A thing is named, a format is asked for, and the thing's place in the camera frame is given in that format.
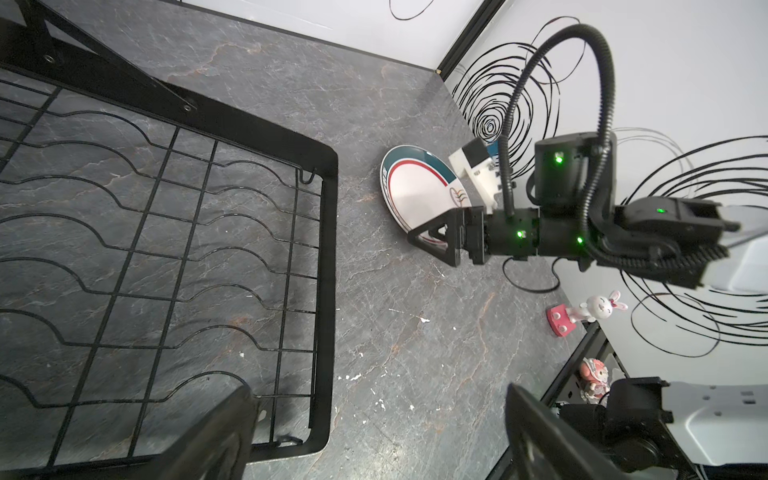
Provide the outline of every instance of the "black wire rack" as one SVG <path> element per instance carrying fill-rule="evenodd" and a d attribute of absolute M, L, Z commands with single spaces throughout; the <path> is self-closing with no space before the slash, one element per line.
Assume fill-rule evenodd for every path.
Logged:
<path fill-rule="evenodd" d="M 20 5 L 27 26 L 0 19 L 0 470 L 146 463 L 240 386 L 264 408 L 250 461 L 322 449 L 336 154 Z"/>

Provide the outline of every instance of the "bunny figurine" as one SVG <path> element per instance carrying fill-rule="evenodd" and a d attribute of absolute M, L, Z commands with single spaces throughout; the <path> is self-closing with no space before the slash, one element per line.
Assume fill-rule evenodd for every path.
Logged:
<path fill-rule="evenodd" d="M 582 303 L 576 307 L 568 307 L 565 312 L 568 318 L 571 319 L 571 323 L 587 320 L 589 323 L 595 320 L 605 320 L 614 311 L 614 308 L 619 310 L 626 310 L 627 304 L 617 302 L 621 294 L 618 290 L 614 290 L 608 298 L 604 296 L 594 295 L 587 299 L 586 303 Z"/>

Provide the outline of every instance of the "pink toy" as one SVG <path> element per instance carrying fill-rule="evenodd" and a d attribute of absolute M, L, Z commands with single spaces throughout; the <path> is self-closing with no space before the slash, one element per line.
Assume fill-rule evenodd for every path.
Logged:
<path fill-rule="evenodd" d="M 581 361 L 579 373 L 581 378 L 587 381 L 587 385 L 581 391 L 581 398 L 585 402 L 599 403 L 600 399 L 611 391 L 611 387 L 608 386 L 608 369 L 600 360 L 585 358 Z"/>
<path fill-rule="evenodd" d="M 557 336 L 566 336 L 576 329 L 576 322 L 568 318 L 565 305 L 553 306 L 547 309 L 547 320 L 552 331 Z"/>

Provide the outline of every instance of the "plate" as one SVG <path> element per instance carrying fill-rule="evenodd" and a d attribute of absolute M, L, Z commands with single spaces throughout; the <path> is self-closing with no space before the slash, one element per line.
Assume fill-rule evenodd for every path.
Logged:
<path fill-rule="evenodd" d="M 472 206 L 450 167 L 414 145 L 399 145 L 384 155 L 380 181 L 389 212 L 406 232 L 452 208 Z M 421 238 L 445 244 L 427 233 Z"/>

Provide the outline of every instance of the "black metal frame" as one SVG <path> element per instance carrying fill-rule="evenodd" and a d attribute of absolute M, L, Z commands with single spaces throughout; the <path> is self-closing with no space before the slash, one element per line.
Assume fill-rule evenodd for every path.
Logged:
<path fill-rule="evenodd" d="M 600 325 L 597 322 L 588 324 L 587 333 L 541 397 L 541 403 L 546 408 L 554 406 L 557 402 L 583 403 L 584 401 L 579 396 L 581 390 L 579 384 L 581 360 L 584 357 L 605 359 L 612 353 L 614 353 L 614 350 Z M 508 480 L 512 478 L 515 473 L 515 469 L 512 467 L 513 455 L 512 449 L 507 447 L 485 480 Z"/>
<path fill-rule="evenodd" d="M 496 12 L 502 7 L 504 1 L 505 0 L 483 0 L 483 3 L 478 7 L 467 26 L 464 27 L 462 33 L 458 36 L 456 41 L 453 42 L 451 49 L 448 50 L 448 53 L 445 54 L 445 57 L 437 67 L 436 71 L 443 81 L 445 81 L 454 71 L 458 63 L 475 43 L 475 40 L 477 40 L 483 30 L 485 30 L 488 23 L 493 20 L 494 15 L 496 15 Z"/>
<path fill-rule="evenodd" d="M 149 462 L 155 455 L 132 456 L 132 452 L 134 451 L 134 447 L 136 446 L 138 434 L 141 430 L 141 423 L 143 421 L 144 411 L 146 410 L 147 406 L 152 403 L 164 402 L 165 400 L 169 399 L 170 396 L 172 396 L 181 386 L 191 381 L 192 379 L 198 377 L 198 376 L 195 376 L 194 378 L 188 379 L 186 382 L 179 385 L 165 399 L 151 399 L 150 398 L 151 386 L 154 380 L 155 373 L 157 371 L 161 353 L 165 349 L 178 348 L 181 344 L 185 343 L 192 336 L 195 336 L 203 332 L 204 330 L 211 329 L 211 328 L 238 329 L 241 332 L 245 333 L 247 336 L 249 336 L 251 341 L 256 345 L 256 347 L 259 350 L 269 350 L 269 351 L 277 352 L 277 372 L 276 372 L 276 381 L 275 381 L 275 391 L 273 395 L 256 396 L 257 398 L 262 399 L 261 400 L 262 402 L 271 401 L 273 402 L 273 406 L 274 406 L 278 398 L 283 398 L 283 397 L 309 397 L 310 398 L 309 427 L 311 428 L 311 432 L 308 439 L 306 439 L 303 443 L 299 443 L 298 445 L 280 447 L 279 439 L 275 439 L 275 436 L 274 436 L 275 420 L 273 415 L 271 426 L 270 426 L 270 442 L 266 444 L 254 444 L 251 448 L 250 456 L 248 458 L 249 462 L 258 462 L 258 461 L 267 460 L 267 459 L 288 458 L 288 457 L 293 457 L 298 455 L 306 455 L 306 454 L 318 452 L 319 450 L 323 449 L 328 441 L 329 432 L 330 432 L 331 398 L 332 398 L 332 388 L 333 388 L 333 357 L 334 357 L 335 310 L 336 310 L 335 309 L 335 306 L 336 306 L 335 304 L 336 207 L 337 207 L 336 204 L 338 199 L 338 157 L 336 155 L 336 152 L 334 152 L 332 148 L 328 147 L 325 144 L 322 144 L 311 138 L 305 137 L 294 131 L 290 131 L 277 124 L 266 121 L 252 114 L 248 114 L 244 111 L 238 110 L 236 108 L 233 108 L 219 101 L 215 101 L 211 98 L 207 98 L 193 91 L 189 91 L 185 88 L 181 88 L 176 85 L 160 81 L 156 78 L 152 78 L 151 76 L 145 74 L 138 68 L 131 65 L 128 61 L 124 60 L 117 53 L 113 52 L 112 50 L 107 48 L 105 45 L 101 44 L 98 40 L 96 40 L 95 38 L 92 38 L 89 34 L 85 33 L 84 31 L 76 27 L 74 24 L 70 23 L 68 20 L 61 17 L 57 12 L 53 11 L 46 5 L 40 3 L 38 0 L 17 0 L 17 3 L 19 4 L 20 9 L 22 10 L 22 14 L 25 17 L 25 22 L 27 26 L 25 27 L 22 25 L 18 25 L 14 22 L 10 22 L 9 20 L 0 18 L 0 67 L 7 69 L 9 71 L 12 71 L 16 74 L 33 78 L 37 81 L 42 81 L 47 84 L 54 85 L 55 89 L 53 90 L 53 92 L 36 91 L 33 88 L 24 87 L 23 85 L 12 84 L 14 87 L 24 88 L 26 90 L 32 90 L 32 91 L 36 91 L 39 94 L 46 95 L 48 98 L 46 99 L 44 104 L 42 106 L 37 106 L 37 107 L 14 102 L 13 100 L 6 99 L 6 98 L 0 98 L 3 101 L 8 101 L 10 103 L 18 103 L 23 107 L 31 108 L 32 110 L 35 110 L 35 114 L 32 117 L 32 119 L 26 122 L 18 121 L 13 118 L 2 118 L 3 121 L 10 121 L 16 124 L 23 124 L 24 127 L 22 129 L 22 132 L 17 138 L 2 139 L 4 141 L 9 142 L 11 144 L 11 147 L 8 149 L 6 155 L 0 160 L 0 172 L 2 172 L 5 165 L 7 165 L 8 162 L 11 160 L 12 155 L 16 152 L 19 146 L 23 145 L 26 147 L 37 147 L 37 148 L 47 146 L 47 145 L 30 144 L 27 141 L 25 141 L 25 139 L 44 114 L 54 114 L 53 112 L 48 111 L 48 107 L 56 99 L 56 97 L 58 96 L 58 94 L 61 92 L 62 89 L 83 94 L 91 98 L 96 98 L 106 103 L 116 105 L 120 108 L 125 108 L 127 110 L 145 115 L 149 118 L 166 122 L 168 124 L 175 126 L 175 132 L 173 135 L 173 139 L 171 140 L 170 144 L 167 146 L 153 144 L 149 140 L 149 138 L 146 136 L 146 134 L 144 135 L 144 138 L 147 140 L 147 142 L 150 145 L 152 145 L 153 147 L 159 147 L 165 150 L 164 161 L 162 163 L 160 173 L 157 176 L 152 176 L 152 175 L 143 174 L 139 172 L 138 170 L 136 170 L 136 168 L 133 166 L 133 164 L 129 159 L 122 156 L 123 159 L 130 164 L 135 174 L 141 175 L 142 177 L 149 177 L 154 180 L 154 187 L 151 190 L 151 194 L 147 202 L 147 206 L 143 209 L 136 209 L 136 208 L 123 206 L 120 203 L 120 201 L 116 198 L 116 196 L 114 196 L 114 194 L 110 192 L 106 187 L 98 185 L 91 180 L 85 180 L 85 179 L 70 177 L 70 176 L 48 175 L 48 176 L 40 177 L 40 178 L 66 177 L 69 179 L 81 180 L 81 181 L 87 182 L 89 184 L 92 184 L 96 187 L 101 188 L 103 191 L 110 194 L 110 196 L 112 197 L 114 202 L 118 205 L 118 207 L 124 210 L 132 210 L 132 211 L 141 213 L 141 221 L 139 223 L 137 232 L 135 234 L 135 237 L 133 239 L 133 242 L 130 248 L 113 247 L 113 246 L 107 245 L 101 239 L 101 237 L 98 235 L 98 232 L 95 229 L 93 229 L 86 223 L 79 221 L 79 223 L 88 227 L 93 233 L 96 234 L 97 238 L 99 239 L 103 247 L 123 250 L 126 252 L 126 260 L 124 262 L 120 276 L 118 277 L 116 287 L 114 288 L 113 291 L 101 292 L 97 290 L 90 290 L 82 283 L 82 281 L 74 271 L 68 269 L 66 266 L 62 266 L 61 264 L 57 264 L 56 262 L 52 262 L 50 260 L 42 260 L 37 258 L 16 258 L 16 259 L 0 260 L 4 262 L 5 261 L 44 261 L 46 263 L 53 264 L 55 266 L 58 266 L 68 271 L 78 281 L 83 291 L 86 291 L 89 293 L 107 295 L 110 297 L 107 312 L 105 313 L 104 318 L 101 322 L 101 326 L 98 330 L 96 338 L 92 343 L 66 342 L 64 338 L 61 336 L 61 334 L 56 330 L 56 327 L 53 326 L 52 323 L 50 323 L 46 319 L 43 319 L 42 317 L 36 318 L 37 320 L 42 321 L 43 323 L 46 323 L 48 327 L 51 328 L 51 330 L 57 336 L 58 341 L 62 345 L 82 346 L 82 347 L 90 348 L 88 359 L 86 361 L 85 367 L 81 373 L 80 380 L 78 382 L 78 385 L 74 391 L 74 395 L 70 402 L 62 405 L 42 405 L 41 403 L 35 400 L 35 397 L 32 395 L 31 391 L 24 386 L 23 382 L 19 382 L 18 380 L 11 379 L 7 376 L 0 376 L 0 381 L 5 381 L 6 383 L 10 383 L 13 386 L 15 386 L 17 389 L 22 391 L 22 393 L 24 393 L 27 396 L 27 398 L 35 408 L 38 408 L 38 409 L 54 408 L 54 407 L 67 408 L 67 414 L 59 430 L 58 437 L 54 444 L 53 451 L 51 452 L 51 457 L 49 459 L 48 465 L 42 468 L 31 468 L 26 470 L 14 471 L 13 473 L 18 475 L 34 476 L 34 475 L 70 475 L 73 473 L 77 473 L 80 475 L 80 474 L 88 474 L 90 472 L 91 474 L 94 474 L 94 475 L 101 475 L 99 474 L 99 471 L 100 471 L 99 469 L 109 468 L 110 472 L 115 473 L 116 471 L 115 467 L 121 467 L 121 468 L 117 468 L 117 470 L 121 471 L 121 475 L 123 475 L 127 472 L 132 472 L 137 465 L 141 465 L 146 462 Z M 79 41 L 81 44 L 83 44 L 87 48 L 90 48 L 91 51 L 87 51 L 87 50 L 84 50 L 83 48 L 79 48 L 70 43 L 60 41 L 56 38 L 52 38 L 48 33 L 48 29 L 46 27 L 45 22 L 50 22 L 55 27 L 60 28 L 62 31 L 70 35 L 72 38 Z M 87 113 L 107 114 L 104 112 L 87 112 Z M 127 119 L 122 118 L 122 120 L 130 123 L 130 121 L 128 121 Z M 184 152 L 174 150 L 174 142 L 177 138 L 177 135 L 180 129 L 182 128 L 187 129 L 189 131 L 193 131 L 205 137 L 214 139 L 214 148 L 211 151 L 210 156 L 208 158 L 194 157 L 193 155 L 185 154 Z M 256 292 L 253 292 L 252 290 L 249 290 L 246 287 L 242 287 L 239 285 L 233 285 L 233 284 L 228 285 L 228 286 L 237 286 L 240 288 L 244 288 L 245 290 L 248 290 L 251 294 L 253 294 L 256 297 L 256 299 L 265 308 L 269 310 L 279 310 L 282 312 L 280 345 L 276 349 L 266 349 L 266 348 L 263 348 L 262 346 L 259 346 L 257 341 L 249 333 L 245 332 L 242 329 L 232 327 L 232 326 L 209 326 L 205 329 L 195 332 L 192 336 L 188 337 L 179 345 L 176 345 L 176 346 L 164 345 L 164 341 L 167 335 L 168 326 L 170 323 L 170 318 L 173 312 L 174 304 L 176 302 L 191 301 L 195 296 L 199 295 L 203 291 L 208 291 L 208 290 L 211 290 L 212 288 L 217 288 L 219 286 L 222 286 L 222 285 L 217 285 L 217 286 L 208 287 L 207 289 L 197 293 L 191 299 L 182 299 L 178 296 L 185 263 L 189 261 L 202 260 L 202 259 L 189 258 L 190 245 L 194 235 L 195 226 L 201 225 L 201 224 L 213 223 L 214 221 L 218 220 L 221 217 L 228 217 L 228 216 L 247 217 L 246 215 L 243 215 L 243 214 L 224 214 L 212 220 L 209 223 L 201 223 L 198 217 L 200 214 L 200 208 L 203 203 L 204 195 L 220 194 L 225 190 L 230 190 L 233 188 L 246 188 L 248 190 L 253 191 L 256 194 L 260 194 L 262 197 L 267 198 L 268 200 L 272 201 L 272 203 L 274 204 L 274 201 L 271 200 L 266 194 L 264 194 L 259 190 L 253 189 L 251 187 L 228 187 L 224 190 L 220 190 L 217 192 L 211 192 L 206 189 L 207 179 L 210 174 L 212 166 L 216 165 L 218 167 L 226 167 L 228 165 L 228 164 L 222 164 L 215 161 L 215 154 L 216 154 L 217 146 L 219 145 L 219 143 L 230 144 L 235 147 L 242 148 L 245 151 L 259 154 L 263 157 L 267 157 L 271 160 L 279 161 L 296 168 L 296 178 L 295 178 L 295 181 L 293 182 L 293 185 L 286 183 L 285 181 L 283 181 L 282 178 L 279 177 L 279 175 L 275 174 L 275 172 L 272 171 L 272 173 L 278 177 L 278 180 L 283 186 L 293 188 L 295 191 L 294 205 L 291 211 L 281 210 L 275 204 L 275 207 L 278 210 L 283 211 L 286 214 L 292 215 L 293 223 L 292 223 L 292 230 L 291 230 L 291 238 L 289 240 L 277 238 L 272 234 L 271 231 L 269 231 L 269 228 L 266 227 L 266 225 L 263 222 L 261 222 L 256 218 L 249 217 L 251 220 L 255 220 L 256 222 L 261 223 L 275 240 L 287 242 L 290 245 L 289 253 L 288 253 L 287 271 L 285 272 L 279 272 L 279 271 L 270 269 L 270 267 L 266 264 L 266 262 L 264 262 L 264 260 L 257 253 L 250 252 L 256 257 L 258 257 L 262 261 L 262 263 L 264 263 L 264 265 L 267 266 L 267 269 L 269 269 L 270 272 L 279 273 L 286 276 L 286 293 L 285 293 L 285 300 L 283 301 L 283 305 L 281 307 L 270 307 L 270 306 L 264 305 L 263 301 L 261 300 L 261 298 L 258 296 Z M 168 162 L 169 156 L 172 153 L 186 155 L 187 157 L 194 157 L 199 161 L 203 161 L 207 163 L 207 171 L 206 171 L 206 176 L 205 176 L 205 180 L 203 182 L 202 188 L 192 187 L 190 185 L 180 184 L 178 182 L 174 182 L 172 180 L 162 178 L 163 170 L 165 168 L 165 165 Z M 267 170 L 269 170 L 269 168 L 263 164 L 258 164 L 258 165 L 260 165 L 261 167 L 265 167 Z M 309 174 L 309 177 L 307 179 L 305 179 L 304 172 L 307 172 Z M 313 178 L 315 178 L 315 176 L 322 178 L 322 181 L 323 181 L 322 190 L 320 191 L 319 194 L 313 193 L 309 190 L 305 190 L 302 187 L 300 187 L 300 184 L 310 184 Z M 31 180 L 37 180 L 37 178 L 26 179 L 19 182 L 6 181 L 3 183 L 20 184 L 20 183 L 25 183 L 26 181 L 31 181 Z M 150 206 L 151 206 L 152 200 L 154 199 L 154 194 L 157 192 L 157 188 L 161 184 L 161 182 L 168 182 L 168 183 L 176 184 L 182 187 L 192 188 L 199 193 L 198 201 L 197 201 L 197 209 L 195 210 L 194 218 L 192 220 L 181 219 L 181 218 L 176 218 L 176 217 L 172 217 L 164 214 L 156 214 L 155 212 L 150 212 Z M 319 218 L 308 217 L 307 215 L 299 214 L 296 211 L 296 204 L 297 204 L 297 199 L 300 191 L 319 197 Z M 125 277 L 125 273 L 131 261 L 131 256 L 134 253 L 143 253 L 143 254 L 148 253 L 148 252 L 142 252 L 141 250 L 138 250 L 137 242 L 138 242 L 139 236 L 141 235 L 141 229 L 144 225 L 144 221 L 147 219 L 149 215 L 160 215 L 161 217 L 167 217 L 174 220 L 181 220 L 181 221 L 191 223 L 189 238 L 187 240 L 186 249 L 182 257 L 154 254 L 156 256 L 170 257 L 170 258 L 174 258 L 176 260 L 181 261 L 180 272 L 178 273 L 178 276 L 176 279 L 174 293 L 170 298 L 163 298 L 158 296 L 140 296 L 140 295 L 134 295 L 134 294 L 128 294 L 128 293 L 120 293 L 120 285 L 122 283 L 122 280 Z M 56 215 L 46 214 L 46 216 L 55 217 Z M 293 232 L 295 230 L 297 216 L 312 218 L 313 220 L 317 220 L 319 222 L 319 244 L 316 247 L 307 245 L 308 247 L 313 247 L 318 250 L 319 260 L 318 260 L 318 267 L 317 267 L 317 274 L 316 274 L 317 288 L 316 288 L 316 307 L 315 307 L 316 311 L 315 312 L 310 312 L 305 310 L 291 310 L 287 307 L 290 278 L 292 276 L 302 276 L 297 273 L 292 273 L 290 271 L 293 245 L 302 244 L 298 241 L 295 241 L 295 239 L 293 238 Z M 61 215 L 59 217 L 78 221 L 71 217 L 66 217 Z M 224 247 L 224 248 L 238 248 L 239 250 L 244 250 L 243 248 L 240 248 L 240 247 Z M 106 327 L 106 323 L 108 321 L 111 308 L 114 305 L 115 300 L 119 296 L 132 296 L 132 297 L 148 298 L 153 300 L 166 300 L 170 302 L 170 308 L 167 313 L 167 318 L 166 318 L 166 322 L 164 325 L 159 346 L 149 346 L 149 347 L 107 346 L 109 348 L 126 348 L 126 349 L 149 348 L 149 349 L 154 349 L 156 351 L 155 361 L 154 361 L 153 369 L 151 371 L 151 377 L 148 383 L 148 387 L 146 388 L 146 394 L 144 398 L 141 400 L 105 399 L 105 400 L 82 402 L 79 400 L 79 396 L 80 396 L 80 393 L 82 392 L 84 381 L 88 375 L 88 370 L 90 369 L 92 363 L 94 362 L 96 351 L 98 350 L 98 348 L 102 348 L 106 346 L 101 343 L 101 336 L 104 333 L 104 329 Z M 296 349 L 283 348 L 283 333 L 286 326 L 286 312 L 288 311 L 299 311 L 304 313 L 315 314 L 314 345 L 311 350 L 296 350 Z M 14 311 L 13 313 L 20 313 L 22 315 L 34 316 L 24 312 Z M 280 359 L 282 358 L 283 352 L 302 352 L 302 353 L 307 353 L 312 355 L 313 374 L 312 374 L 312 382 L 311 382 L 309 394 L 302 394 L 302 395 L 278 394 L 278 385 L 279 385 L 279 379 L 280 379 Z M 231 373 L 229 375 L 235 377 L 237 380 L 240 380 L 243 384 L 245 384 L 245 382 L 239 377 L 234 376 Z M 136 425 L 136 429 L 134 430 L 134 435 L 131 441 L 129 456 L 127 458 L 115 458 L 115 459 L 96 461 L 96 462 L 86 462 L 86 463 L 69 464 L 69 465 L 55 465 L 56 454 L 58 452 L 58 449 L 61 447 L 64 435 L 67 431 L 68 424 L 71 421 L 74 409 L 77 406 L 93 404 L 95 402 L 96 403 L 133 402 L 133 403 L 141 404 L 141 415 L 139 415 L 137 419 L 137 425 Z"/>

